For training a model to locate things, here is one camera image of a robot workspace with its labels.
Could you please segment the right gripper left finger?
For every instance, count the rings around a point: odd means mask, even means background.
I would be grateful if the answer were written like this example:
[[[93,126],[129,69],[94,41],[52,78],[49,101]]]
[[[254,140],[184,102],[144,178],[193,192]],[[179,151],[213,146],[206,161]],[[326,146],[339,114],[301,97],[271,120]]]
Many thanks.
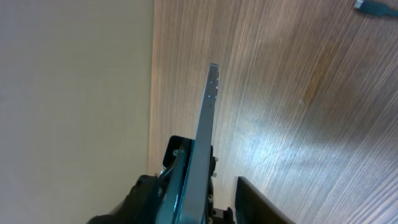
[[[218,94],[219,67],[208,69],[195,139],[169,139],[159,179],[161,203],[156,223],[211,223],[209,196],[214,164],[211,139]]]

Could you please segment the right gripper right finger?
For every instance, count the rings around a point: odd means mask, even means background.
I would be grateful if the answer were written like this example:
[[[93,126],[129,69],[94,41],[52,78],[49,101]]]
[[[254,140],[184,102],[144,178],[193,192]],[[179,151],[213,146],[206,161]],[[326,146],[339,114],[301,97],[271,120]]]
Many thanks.
[[[235,195],[239,224],[295,224],[243,176],[239,176]]]

